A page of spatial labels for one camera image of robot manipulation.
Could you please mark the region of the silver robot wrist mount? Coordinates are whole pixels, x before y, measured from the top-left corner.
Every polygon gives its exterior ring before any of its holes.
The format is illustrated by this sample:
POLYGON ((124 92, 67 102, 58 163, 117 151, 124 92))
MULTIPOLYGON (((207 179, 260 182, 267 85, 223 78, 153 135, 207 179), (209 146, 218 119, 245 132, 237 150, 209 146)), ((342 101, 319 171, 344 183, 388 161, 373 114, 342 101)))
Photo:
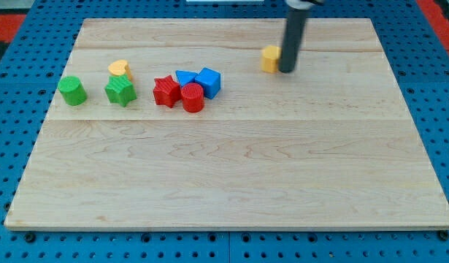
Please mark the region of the silver robot wrist mount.
POLYGON ((293 9, 311 9, 314 6, 324 5, 325 0, 285 0, 293 9))

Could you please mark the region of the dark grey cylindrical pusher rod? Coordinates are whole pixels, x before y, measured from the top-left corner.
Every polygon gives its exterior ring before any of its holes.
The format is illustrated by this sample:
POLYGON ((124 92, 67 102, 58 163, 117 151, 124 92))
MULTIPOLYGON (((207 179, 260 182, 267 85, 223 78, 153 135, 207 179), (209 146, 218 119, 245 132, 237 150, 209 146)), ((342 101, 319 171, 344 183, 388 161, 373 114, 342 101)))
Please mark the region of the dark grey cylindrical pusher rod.
POLYGON ((308 17, 308 9, 288 8, 278 65, 278 69, 282 73, 290 73, 295 70, 304 34, 304 27, 308 17))

